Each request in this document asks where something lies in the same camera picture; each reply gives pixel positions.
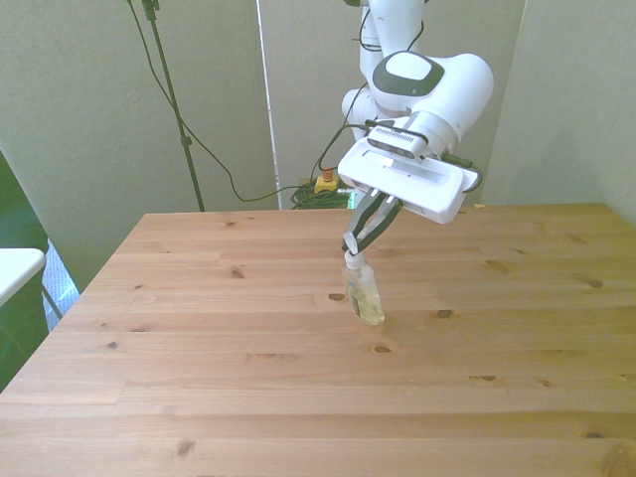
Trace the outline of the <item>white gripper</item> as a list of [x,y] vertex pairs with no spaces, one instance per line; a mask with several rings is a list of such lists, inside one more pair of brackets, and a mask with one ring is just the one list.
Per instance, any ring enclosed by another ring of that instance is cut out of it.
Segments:
[[448,224],[471,188],[471,172],[443,161],[408,159],[357,141],[338,165],[344,182],[368,191],[354,210],[341,249],[358,254],[393,222],[402,206],[438,224]]

